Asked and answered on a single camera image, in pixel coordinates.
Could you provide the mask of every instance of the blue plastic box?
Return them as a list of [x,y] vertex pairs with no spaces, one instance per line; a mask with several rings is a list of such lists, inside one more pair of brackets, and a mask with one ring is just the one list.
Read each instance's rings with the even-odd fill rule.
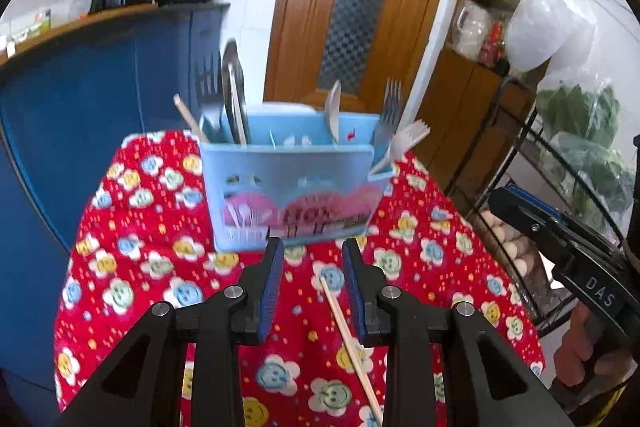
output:
[[323,113],[249,114],[251,145],[200,143],[217,251],[263,250],[365,233],[393,175],[369,176],[378,115],[340,113],[340,145]]

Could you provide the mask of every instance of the countertop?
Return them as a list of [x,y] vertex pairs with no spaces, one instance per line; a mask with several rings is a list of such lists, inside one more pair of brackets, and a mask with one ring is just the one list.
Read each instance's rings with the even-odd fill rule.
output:
[[56,26],[48,31],[41,33],[35,37],[20,42],[15,45],[15,55],[11,58],[7,57],[6,50],[0,52],[0,72],[4,70],[5,65],[14,62],[21,62],[22,58],[31,55],[31,52],[49,48],[50,45],[58,46],[65,42],[73,41],[73,37],[78,37],[86,42],[87,33],[94,33],[97,30],[102,37],[108,36],[106,26],[121,26],[133,20],[140,20],[146,17],[170,16],[181,12],[194,12],[201,10],[226,10],[230,6],[229,3],[194,3],[194,4],[171,4],[159,7],[155,3],[138,4],[135,6],[127,6],[113,10],[105,10],[100,13],[88,15],[86,17],[76,19],[67,24]]

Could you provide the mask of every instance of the table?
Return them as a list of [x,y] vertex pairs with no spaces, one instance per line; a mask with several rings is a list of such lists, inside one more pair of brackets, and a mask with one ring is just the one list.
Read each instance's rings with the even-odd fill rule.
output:
[[[539,375],[540,342],[513,283],[415,157],[406,154],[394,168],[367,235],[357,238],[365,261],[422,302],[473,302]],[[341,243],[286,250],[273,329],[262,346],[239,353],[248,427],[375,426],[318,280],[328,276],[350,318]],[[202,302],[235,283],[259,255],[214,251],[202,162],[190,133],[127,137],[82,214],[70,255],[54,330],[61,409],[151,304]],[[352,342],[383,404],[386,348]],[[445,425],[442,364],[437,346],[431,350],[438,425]],[[193,355],[190,346],[184,426]]]

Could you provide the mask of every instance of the fork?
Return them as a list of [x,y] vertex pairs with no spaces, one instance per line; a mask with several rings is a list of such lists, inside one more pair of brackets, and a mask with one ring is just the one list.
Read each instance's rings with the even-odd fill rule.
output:
[[387,145],[396,132],[402,116],[402,90],[398,80],[386,80],[385,98],[380,121],[373,131],[373,164],[385,155]]
[[395,162],[402,158],[404,153],[426,138],[430,131],[431,129],[429,126],[422,120],[417,120],[401,131],[398,131],[391,139],[391,143],[386,150],[385,156],[369,171],[369,176],[382,170],[386,164]]
[[211,54],[211,66],[207,69],[207,57],[202,59],[202,72],[196,62],[193,65],[196,99],[201,115],[203,115],[202,126],[205,134],[209,134],[212,142],[218,142],[216,136],[220,135],[220,120],[222,110],[225,107],[225,97],[222,94],[222,75],[220,74],[220,56],[218,56],[218,77],[214,77],[215,56]]

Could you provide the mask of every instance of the wooden door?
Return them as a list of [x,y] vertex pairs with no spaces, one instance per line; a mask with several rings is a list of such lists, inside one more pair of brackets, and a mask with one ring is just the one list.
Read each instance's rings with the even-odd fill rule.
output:
[[388,77],[408,95],[438,0],[276,0],[265,100],[375,112]]

